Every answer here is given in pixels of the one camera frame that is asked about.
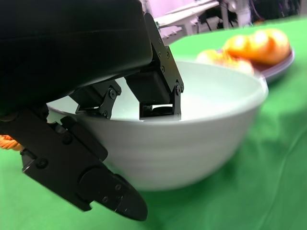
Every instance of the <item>screw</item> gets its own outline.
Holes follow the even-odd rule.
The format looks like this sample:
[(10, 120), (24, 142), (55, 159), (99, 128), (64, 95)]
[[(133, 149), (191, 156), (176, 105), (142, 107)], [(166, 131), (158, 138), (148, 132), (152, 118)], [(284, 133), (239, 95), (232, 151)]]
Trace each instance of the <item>screw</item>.
[(115, 190), (116, 191), (119, 191), (121, 189), (121, 185), (120, 184), (117, 184), (116, 186), (115, 186)]
[(39, 169), (44, 169), (47, 167), (47, 165), (48, 165), (48, 161), (46, 159), (40, 159), (36, 167)]
[(105, 197), (102, 199), (102, 202), (103, 202), (103, 203), (106, 203), (106, 202), (107, 202), (107, 196), (105, 196)]
[(180, 93), (181, 93), (181, 87), (178, 85), (178, 86), (176, 87), (176, 94), (179, 96)]
[(69, 145), (71, 142), (72, 142), (72, 137), (70, 134), (66, 134), (62, 139), (62, 143), (64, 145)]
[(115, 91), (114, 91), (114, 90), (110, 90), (109, 96), (110, 96), (111, 99), (115, 99), (115, 98), (116, 98), (116, 93), (115, 93)]

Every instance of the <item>green tablecloth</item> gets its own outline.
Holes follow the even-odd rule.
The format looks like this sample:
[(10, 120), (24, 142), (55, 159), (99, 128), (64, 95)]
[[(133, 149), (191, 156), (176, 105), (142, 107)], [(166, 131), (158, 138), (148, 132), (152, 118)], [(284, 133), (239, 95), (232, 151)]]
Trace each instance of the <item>green tablecloth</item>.
[[(246, 140), (222, 169), (184, 189), (143, 193), (149, 218), (140, 223), (97, 204), (82, 213), (23, 175), (18, 153), (0, 151), (0, 229), (307, 229), (307, 19), (265, 27), (289, 36), (295, 62), (286, 78), (270, 86)], [(230, 36), (255, 29), (187, 37), (171, 48), (177, 57), (196, 57), (202, 50), (220, 48)]]

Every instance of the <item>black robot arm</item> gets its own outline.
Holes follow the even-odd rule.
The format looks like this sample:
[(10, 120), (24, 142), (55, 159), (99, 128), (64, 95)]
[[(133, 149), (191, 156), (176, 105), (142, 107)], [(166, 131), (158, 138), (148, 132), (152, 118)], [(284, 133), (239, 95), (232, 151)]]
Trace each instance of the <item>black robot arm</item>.
[[(0, 2), (17, 17), (6, 25), (0, 20), (0, 30), (6, 30), (0, 32), (0, 134), (24, 147), (25, 174), (81, 210), (90, 210), (96, 201), (127, 218), (145, 220), (147, 206), (140, 194), (103, 164), (107, 149), (69, 116), (61, 124), (47, 123), (46, 103), (69, 95), (79, 105), (77, 114), (110, 119), (121, 94), (115, 79), (124, 77), (140, 102), (140, 119), (178, 119), (183, 81), (152, 16), (143, 14), (138, 0), (45, 1), (49, 7), (25, 0), (23, 11), (14, 11), (14, 2), (20, 3)], [(46, 14), (39, 12), (44, 7)], [(37, 11), (27, 18), (27, 9)], [(26, 18), (19, 21), (18, 13)], [(163, 104), (172, 106), (159, 107)]]

